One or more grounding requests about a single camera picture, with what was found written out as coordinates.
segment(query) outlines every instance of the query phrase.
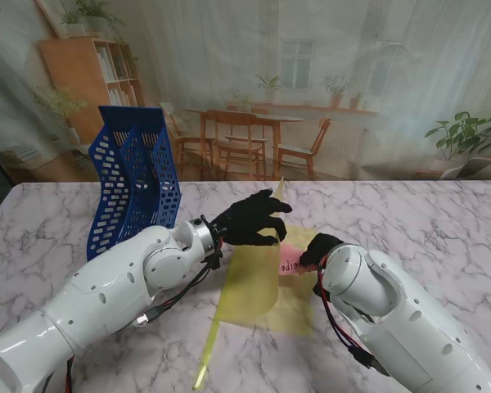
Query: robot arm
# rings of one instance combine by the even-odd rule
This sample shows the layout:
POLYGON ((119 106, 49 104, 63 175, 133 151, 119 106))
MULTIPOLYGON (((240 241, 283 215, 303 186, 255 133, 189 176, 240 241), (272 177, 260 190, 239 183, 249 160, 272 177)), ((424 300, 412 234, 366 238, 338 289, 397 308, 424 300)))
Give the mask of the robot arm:
POLYGON ((215 253, 221 238, 271 245, 275 237, 257 232, 275 228, 283 240, 282 219, 270 215, 291 207, 271 193, 234 203, 211 224, 194 219, 172 230, 146 228, 89 261, 41 310, 0 335, 0 393, 32 393, 60 364, 126 327, 159 291, 178 285, 192 264, 215 253))
POLYGON ((339 244, 322 286, 383 368, 413 392, 491 392, 491 370, 440 303, 381 251, 339 244))

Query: yellow plastic sheet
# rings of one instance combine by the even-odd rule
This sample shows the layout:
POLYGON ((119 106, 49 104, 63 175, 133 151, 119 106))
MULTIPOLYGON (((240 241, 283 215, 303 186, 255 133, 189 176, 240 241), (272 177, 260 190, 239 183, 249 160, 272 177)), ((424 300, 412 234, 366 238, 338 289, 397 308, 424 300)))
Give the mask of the yellow plastic sheet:
MULTIPOLYGON (((274 197, 282 200, 283 181, 274 197)), ((305 250, 316 229, 286 225, 284 242, 305 250)), ((264 229, 264 236, 276 236, 274 229, 264 229)), ((276 332, 308 335, 312 318, 309 297, 316 275, 279 276, 280 245, 239 246, 235 249, 226 283, 200 360, 194 389, 203 384, 220 321, 241 326, 265 328, 276 332)))

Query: blue file organizer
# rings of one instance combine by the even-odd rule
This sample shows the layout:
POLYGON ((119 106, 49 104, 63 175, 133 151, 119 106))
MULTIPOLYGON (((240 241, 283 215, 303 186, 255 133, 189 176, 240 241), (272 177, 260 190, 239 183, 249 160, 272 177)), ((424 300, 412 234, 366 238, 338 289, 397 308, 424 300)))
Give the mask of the blue file organizer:
POLYGON ((101 198, 88 260, 150 225, 172 228, 182 194, 160 108, 100 106, 104 127, 89 147, 101 198))

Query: green plant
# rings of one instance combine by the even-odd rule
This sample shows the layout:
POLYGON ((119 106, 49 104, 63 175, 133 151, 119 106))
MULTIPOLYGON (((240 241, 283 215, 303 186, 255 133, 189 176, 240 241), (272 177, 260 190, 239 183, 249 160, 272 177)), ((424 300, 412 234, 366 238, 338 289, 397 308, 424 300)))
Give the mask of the green plant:
POLYGON ((62 23, 65 25, 72 25, 74 23, 79 23, 80 12, 78 9, 74 11, 67 11, 62 18, 62 23))
POLYGON ((446 160, 451 160, 465 151, 472 153, 480 147, 478 154, 491 147, 491 127, 478 130, 479 125, 491 123, 491 117, 488 119, 478 119, 471 117, 469 112, 460 112, 455 115, 456 123, 449 125, 450 121, 437 121, 440 124, 435 129, 430 129, 424 138, 427 138, 439 130, 445 132, 445 136, 436 143, 437 149, 448 149, 449 155, 442 150, 446 160))
POLYGON ((255 75, 258 79, 260 79, 260 82, 256 84, 257 88, 262 88, 264 90, 276 90, 282 87, 281 84, 278 84, 278 81, 280 80, 280 77, 278 75, 275 75, 272 78, 269 78, 269 74, 266 74, 265 77, 258 74, 255 75))
POLYGON ((247 93, 242 93, 238 87, 234 87, 229 91, 231 97, 240 102, 242 105, 248 105, 251 103, 251 97, 247 93))
POLYGON ((85 101, 73 99, 68 88, 43 88, 38 86, 34 92, 34 100, 64 121, 73 113, 80 112, 88 106, 85 101))
POLYGON ((108 4, 107 0, 76 0, 77 10, 80 15, 104 18, 111 27, 116 24, 125 25, 121 19, 104 10, 104 7, 108 4))
POLYGON ((124 38, 120 35, 118 31, 115 32, 115 35, 116 35, 115 41, 120 45, 120 51, 122 52, 122 56, 128 62, 129 67, 131 67, 132 70, 136 70, 138 57, 133 56, 131 50, 129 49, 129 44, 124 40, 124 38))
POLYGON ((343 75, 326 76, 324 87, 332 96, 342 94, 349 88, 349 81, 343 75))

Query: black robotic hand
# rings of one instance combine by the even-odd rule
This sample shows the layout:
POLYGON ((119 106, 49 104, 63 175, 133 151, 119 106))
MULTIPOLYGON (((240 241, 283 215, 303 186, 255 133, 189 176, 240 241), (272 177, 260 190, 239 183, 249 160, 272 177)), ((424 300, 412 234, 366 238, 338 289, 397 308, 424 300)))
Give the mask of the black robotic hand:
POLYGON ((286 225, 282 219, 271 217, 273 213, 290 213, 291 206, 271 197, 273 190, 257 192, 242 201, 233 203, 229 209, 211 222, 211 227, 228 244, 235 246, 271 246, 277 243, 274 236, 262 236, 258 231, 275 228, 280 241, 286 237, 286 225))
MULTIPOLYGON (((322 258, 329 253, 334 247, 342 244, 338 237, 328 235, 326 233, 319 233, 314 239, 309 243, 308 249, 300 257, 300 264, 307 271, 317 270, 318 264, 322 258)), ((320 286, 315 285, 313 292, 317 296, 322 296, 320 286)))

